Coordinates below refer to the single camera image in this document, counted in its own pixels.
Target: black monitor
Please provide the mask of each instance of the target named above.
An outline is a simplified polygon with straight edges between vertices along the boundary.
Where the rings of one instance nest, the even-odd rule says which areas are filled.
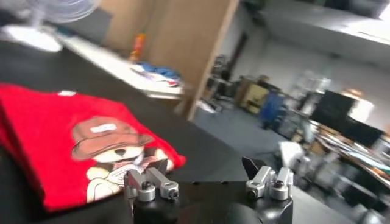
[[[348,118],[347,125],[344,127],[341,134],[354,142],[371,148],[372,145],[381,138],[383,131],[352,118]]]
[[[355,99],[326,91],[319,100],[310,119],[341,132]]]

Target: folded shirt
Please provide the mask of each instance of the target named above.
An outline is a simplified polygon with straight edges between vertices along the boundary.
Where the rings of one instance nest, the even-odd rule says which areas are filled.
[[[71,91],[41,93],[0,85],[0,143],[42,192],[48,211],[108,197],[129,169],[185,163],[121,103]]]

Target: blue cloth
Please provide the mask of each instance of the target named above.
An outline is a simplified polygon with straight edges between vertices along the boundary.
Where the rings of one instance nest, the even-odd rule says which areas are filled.
[[[153,66],[153,65],[146,63],[146,62],[139,62],[138,64],[141,65],[143,67],[143,69],[147,72],[154,72],[154,73],[163,75],[164,77],[166,77],[168,79],[173,79],[176,81],[181,80],[180,74],[178,72],[176,72],[175,70],[172,70],[170,68]]]
[[[280,107],[283,105],[284,97],[277,92],[271,91],[263,104],[258,117],[264,122],[272,122],[278,116]]]

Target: metal bracket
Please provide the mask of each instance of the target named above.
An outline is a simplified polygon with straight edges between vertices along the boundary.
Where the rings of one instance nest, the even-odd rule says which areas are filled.
[[[138,199],[143,202],[153,201],[156,188],[160,190],[161,198],[175,200],[179,196],[179,184],[170,181],[156,168],[148,168],[142,175],[137,170],[127,171],[124,177],[125,194],[128,199]]]
[[[294,184],[294,174],[289,168],[280,169],[278,177],[272,182],[269,195],[275,200],[284,201],[291,196],[291,186]]]
[[[252,200],[264,197],[267,182],[270,177],[275,175],[275,172],[269,166],[263,166],[256,176],[246,182],[246,193]]]

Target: brown cap on bear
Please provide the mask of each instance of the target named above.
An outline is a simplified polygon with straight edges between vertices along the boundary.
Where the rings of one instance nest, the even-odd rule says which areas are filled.
[[[120,147],[142,146],[153,138],[138,134],[125,122],[113,117],[93,117],[78,123],[72,130],[76,142],[72,150],[72,158],[85,160]]]

